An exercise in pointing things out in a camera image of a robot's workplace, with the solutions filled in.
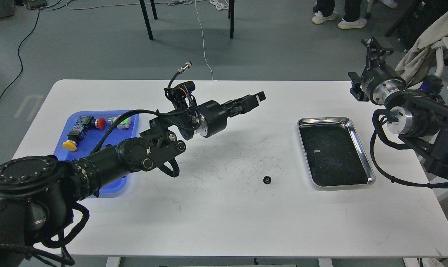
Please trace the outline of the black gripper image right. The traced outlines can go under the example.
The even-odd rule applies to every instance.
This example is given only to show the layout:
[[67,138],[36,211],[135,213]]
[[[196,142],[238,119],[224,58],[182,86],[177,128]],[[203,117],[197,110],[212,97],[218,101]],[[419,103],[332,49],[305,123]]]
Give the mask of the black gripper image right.
[[375,37],[361,39],[366,48],[365,70],[361,77],[356,72],[348,72],[351,79],[350,93],[360,102],[369,100],[375,105],[385,105],[386,98],[406,88],[406,82],[386,63],[394,48],[383,47]]

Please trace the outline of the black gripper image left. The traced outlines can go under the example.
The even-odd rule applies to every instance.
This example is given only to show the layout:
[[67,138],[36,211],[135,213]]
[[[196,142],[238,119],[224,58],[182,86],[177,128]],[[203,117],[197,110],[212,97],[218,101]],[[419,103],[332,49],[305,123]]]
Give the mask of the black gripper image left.
[[222,104],[213,100],[207,101],[198,106],[201,124],[194,130],[194,134],[209,138],[226,128],[227,118],[248,113],[264,100],[266,100],[266,95],[261,91]]

